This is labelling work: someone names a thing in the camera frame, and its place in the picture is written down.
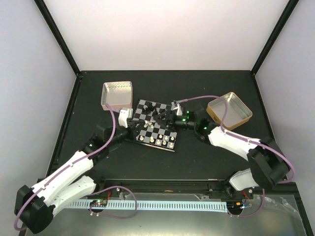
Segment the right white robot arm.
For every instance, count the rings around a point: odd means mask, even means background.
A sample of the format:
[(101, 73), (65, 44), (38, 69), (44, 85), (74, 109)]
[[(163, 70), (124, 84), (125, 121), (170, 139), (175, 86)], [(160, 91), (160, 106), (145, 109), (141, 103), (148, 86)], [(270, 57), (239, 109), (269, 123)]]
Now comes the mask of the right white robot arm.
[(234, 173), (224, 185), (224, 193), (236, 198), (244, 189), (272, 190), (292, 169), (273, 139), (253, 139), (221, 128), (202, 112), (181, 107), (153, 111), (153, 119), (163, 128), (194, 131), (201, 142), (223, 148), (245, 159), (249, 168)]

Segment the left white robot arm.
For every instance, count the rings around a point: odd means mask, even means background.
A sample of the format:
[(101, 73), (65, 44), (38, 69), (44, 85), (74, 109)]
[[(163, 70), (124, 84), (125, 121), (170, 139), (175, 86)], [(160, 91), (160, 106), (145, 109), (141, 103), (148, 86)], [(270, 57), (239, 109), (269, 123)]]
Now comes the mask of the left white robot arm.
[(96, 131), (73, 156), (42, 181), (32, 187), (23, 185), (16, 195), (14, 213), (32, 233), (42, 232), (66, 206), (84, 196), (101, 196), (106, 189), (104, 178), (96, 170), (109, 153), (108, 148), (126, 139), (135, 139), (144, 121), (127, 119), (125, 126), (113, 124)]

